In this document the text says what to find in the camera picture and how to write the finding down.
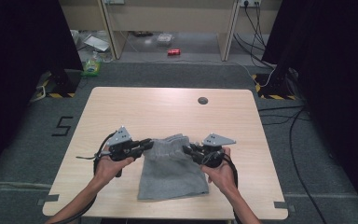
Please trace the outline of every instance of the folded gray fabric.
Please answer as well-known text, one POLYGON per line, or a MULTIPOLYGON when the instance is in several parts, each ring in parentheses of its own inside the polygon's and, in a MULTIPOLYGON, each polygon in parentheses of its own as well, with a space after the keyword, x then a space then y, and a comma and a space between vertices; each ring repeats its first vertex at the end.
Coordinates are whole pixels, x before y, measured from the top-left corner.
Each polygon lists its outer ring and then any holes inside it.
POLYGON ((187 136, 176 134, 152 141, 153 147, 144 152, 139 200, 164 200, 209 193, 205 174, 182 150, 182 146, 189 146, 187 136))

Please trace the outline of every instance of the red object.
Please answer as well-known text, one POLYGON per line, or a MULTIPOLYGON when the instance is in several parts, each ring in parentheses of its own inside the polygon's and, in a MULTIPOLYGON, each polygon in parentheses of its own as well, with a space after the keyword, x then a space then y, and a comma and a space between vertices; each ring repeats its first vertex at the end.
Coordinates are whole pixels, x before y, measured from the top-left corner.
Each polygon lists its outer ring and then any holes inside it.
POLYGON ((169 49, 168 56, 171 56, 171 55, 180 55, 180 50, 179 49, 169 49))

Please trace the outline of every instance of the forearm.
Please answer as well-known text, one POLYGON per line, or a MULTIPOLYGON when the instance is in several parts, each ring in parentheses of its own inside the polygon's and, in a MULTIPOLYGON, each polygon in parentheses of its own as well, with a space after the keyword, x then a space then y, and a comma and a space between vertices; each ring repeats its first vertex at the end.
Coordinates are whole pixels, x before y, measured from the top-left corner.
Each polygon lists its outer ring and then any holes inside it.
POLYGON ((234 208, 235 213, 243 224, 261 223, 237 189, 228 189, 223 193, 226 195, 228 201, 234 208))
POLYGON ((105 186, 105 183, 97 178, 92 178, 89 184, 76 195, 76 197, 68 203, 60 212, 54 217, 51 217, 46 223, 54 223, 67 219, 76 215, 79 211, 85 208, 98 192, 105 186))

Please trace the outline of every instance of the person's left hand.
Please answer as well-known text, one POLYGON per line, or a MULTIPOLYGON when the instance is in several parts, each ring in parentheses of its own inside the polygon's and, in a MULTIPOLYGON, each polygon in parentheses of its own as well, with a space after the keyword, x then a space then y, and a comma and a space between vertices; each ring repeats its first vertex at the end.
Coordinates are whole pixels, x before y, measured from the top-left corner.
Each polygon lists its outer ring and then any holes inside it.
POLYGON ((133 157, 128 157, 123 161, 112 161, 109 156, 103 156, 98 162, 94 178, 97 178, 102 181, 104 185, 107 185, 121 169, 133 161, 133 157))

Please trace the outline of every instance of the gray carpet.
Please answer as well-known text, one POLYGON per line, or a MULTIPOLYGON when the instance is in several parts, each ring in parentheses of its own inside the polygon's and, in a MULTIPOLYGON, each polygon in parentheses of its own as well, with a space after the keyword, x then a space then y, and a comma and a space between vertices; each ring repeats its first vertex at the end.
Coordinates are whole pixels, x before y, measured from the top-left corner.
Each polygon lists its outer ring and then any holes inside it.
MULTIPOLYGON (((249 67, 249 71, 269 72, 257 67, 249 67)), ((98 86, 248 89, 255 93, 250 76, 238 65, 104 63, 100 75, 82 78, 74 98, 45 98, 27 109, 15 138, 0 157, 0 223, 41 223, 47 219, 39 200, 48 195, 90 92, 98 86), (66 136, 52 136, 66 131, 56 128, 61 117, 71 117, 61 123, 71 128, 66 136)), ((304 104, 298 99, 260 99, 256 94, 255 100, 259 109, 304 104)), ((342 168, 330 157, 308 110, 300 114, 290 132, 293 120, 288 117, 299 110, 259 112, 290 207, 289 218, 266 223, 322 223, 297 177, 290 134, 297 170, 326 222, 358 223, 358 196, 342 168)), ((83 218, 82 223, 99 222, 98 218, 83 218)))

